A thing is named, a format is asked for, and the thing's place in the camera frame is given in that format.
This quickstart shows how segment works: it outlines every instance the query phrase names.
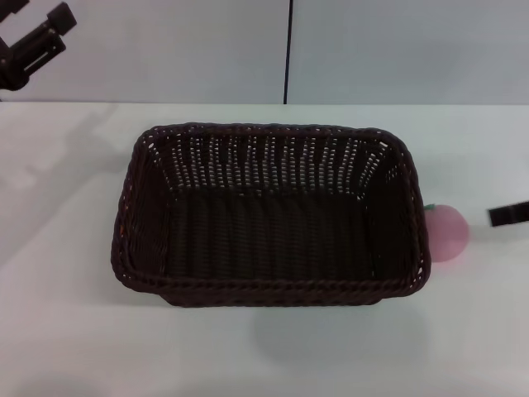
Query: gray wall panel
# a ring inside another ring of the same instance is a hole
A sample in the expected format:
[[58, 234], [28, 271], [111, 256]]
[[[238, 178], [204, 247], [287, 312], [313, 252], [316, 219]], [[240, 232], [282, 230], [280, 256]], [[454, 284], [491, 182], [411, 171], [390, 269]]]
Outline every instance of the gray wall panel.
[[[12, 44], [59, 0], [0, 25]], [[68, 49], [3, 100], [281, 103], [284, 0], [69, 0]]]
[[289, 103], [529, 103], [525, 0], [294, 0]]

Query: pink fruit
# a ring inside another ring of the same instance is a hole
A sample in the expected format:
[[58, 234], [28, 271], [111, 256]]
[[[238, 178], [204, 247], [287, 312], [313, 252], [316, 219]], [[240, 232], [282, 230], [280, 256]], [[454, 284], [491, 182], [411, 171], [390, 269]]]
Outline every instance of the pink fruit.
[[433, 209], [426, 209], [425, 217], [431, 261], [449, 261], [463, 252], [469, 243], [469, 224], [457, 209], [436, 205]]

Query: white tabletop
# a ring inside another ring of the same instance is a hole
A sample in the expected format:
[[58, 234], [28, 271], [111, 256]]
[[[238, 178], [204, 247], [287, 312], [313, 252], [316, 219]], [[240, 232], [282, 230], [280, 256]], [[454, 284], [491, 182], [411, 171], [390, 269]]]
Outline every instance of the white tabletop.
[[[122, 286], [112, 226], [136, 138], [155, 124], [380, 127], [425, 203], [472, 240], [419, 293], [360, 308], [180, 309]], [[529, 107], [0, 104], [0, 395], [527, 396]]]

